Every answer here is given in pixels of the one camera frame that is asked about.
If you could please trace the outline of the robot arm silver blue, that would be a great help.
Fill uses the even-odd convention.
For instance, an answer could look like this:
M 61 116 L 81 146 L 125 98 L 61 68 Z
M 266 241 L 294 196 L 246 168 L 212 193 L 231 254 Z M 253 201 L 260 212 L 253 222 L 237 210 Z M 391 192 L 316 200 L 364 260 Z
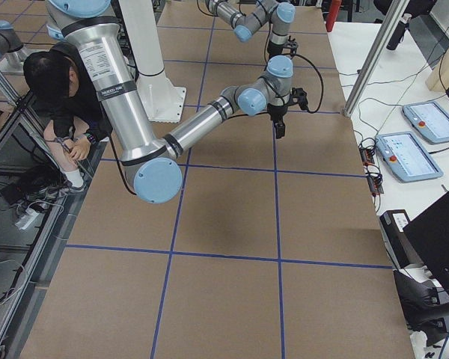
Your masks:
M 296 13 L 287 2 L 260 1 L 250 14 L 227 1 L 208 1 L 214 16 L 236 37 L 250 40 L 272 26 L 269 61 L 253 83 L 231 86 L 193 117 L 183 120 L 186 89 L 165 74 L 150 1 L 48 1 L 50 32 L 73 44 L 94 84 L 119 139 L 126 180 L 149 203 L 164 203 L 181 188 L 178 157 L 235 112 L 254 116 L 267 111 L 277 137 L 285 133 L 284 115 L 291 95 L 293 63 L 282 55 Z
M 270 58 L 281 55 L 287 47 L 289 30 L 296 15 L 296 7 L 287 1 L 256 1 L 255 9 L 244 14 L 229 1 L 205 1 L 207 10 L 226 22 L 238 40 L 248 42 L 264 25 L 271 31 L 266 47 Z

